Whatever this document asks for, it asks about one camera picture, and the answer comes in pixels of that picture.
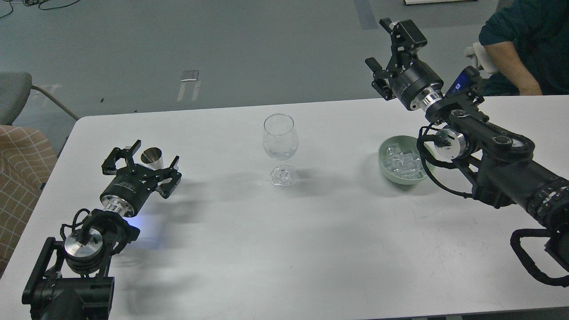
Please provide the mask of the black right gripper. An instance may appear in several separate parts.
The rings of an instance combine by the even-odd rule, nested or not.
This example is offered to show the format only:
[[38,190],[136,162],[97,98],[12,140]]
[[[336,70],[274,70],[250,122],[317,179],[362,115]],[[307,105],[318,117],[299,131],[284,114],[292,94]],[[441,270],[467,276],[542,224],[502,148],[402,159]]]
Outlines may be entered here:
[[[418,60],[418,51],[427,45],[428,40],[412,20],[379,20],[391,39],[392,57],[383,68],[375,57],[365,59],[372,71],[372,88],[385,100],[397,98],[409,111],[417,107],[413,101],[426,87],[441,89],[444,82],[431,67]],[[398,67],[406,67],[398,73]]]

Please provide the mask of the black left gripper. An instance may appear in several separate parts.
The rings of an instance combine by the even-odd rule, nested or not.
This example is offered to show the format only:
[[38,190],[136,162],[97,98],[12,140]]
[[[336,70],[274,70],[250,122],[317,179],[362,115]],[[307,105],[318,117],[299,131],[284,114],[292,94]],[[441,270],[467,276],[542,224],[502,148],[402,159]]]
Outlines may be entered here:
[[[133,217],[140,212],[153,192],[168,199],[182,178],[178,171],[179,156],[175,156],[167,168],[151,170],[134,162],[134,154],[140,149],[141,140],[126,148],[115,147],[101,165],[104,176],[115,176],[101,194],[103,206],[117,203],[120,215]],[[116,163],[124,160],[126,165],[118,168]]]

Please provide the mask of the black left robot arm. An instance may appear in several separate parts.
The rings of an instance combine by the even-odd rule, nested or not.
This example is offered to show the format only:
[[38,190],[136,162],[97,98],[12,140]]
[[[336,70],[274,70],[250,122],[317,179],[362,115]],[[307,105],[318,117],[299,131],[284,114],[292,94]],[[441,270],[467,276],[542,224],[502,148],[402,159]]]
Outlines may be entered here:
[[100,196],[101,209],[79,209],[60,228],[61,240],[45,240],[23,289],[22,304],[33,320],[107,320],[112,309],[115,279],[108,272],[112,258],[136,241],[140,229],[127,222],[153,192],[171,196],[181,181],[179,156],[169,166],[158,156],[134,160],[141,141],[115,147],[101,166],[113,176]]

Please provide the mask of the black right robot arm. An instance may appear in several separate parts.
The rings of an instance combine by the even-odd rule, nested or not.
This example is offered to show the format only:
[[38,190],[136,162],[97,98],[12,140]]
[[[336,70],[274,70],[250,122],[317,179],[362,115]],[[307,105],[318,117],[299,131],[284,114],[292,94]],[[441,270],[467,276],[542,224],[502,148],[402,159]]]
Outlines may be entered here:
[[379,21],[391,39],[391,59],[382,67],[365,60],[372,87],[386,100],[398,99],[408,111],[422,110],[429,122],[419,129],[421,164],[457,169],[472,185],[469,193],[451,190],[427,169],[441,189],[498,209],[520,205],[541,226],[512,233],[510,245],[526,271],[549,286],[568,286],[568,277],[549,277],[523,249],[521,239],[547,238],[545,251],[568,269],[568,180],[533,160],[535,144],[526,136],[496,126],[478,106],[484,101],[478,67],[467,66],[443,93],[442,79],[418,57],[427,39],[412,20]]

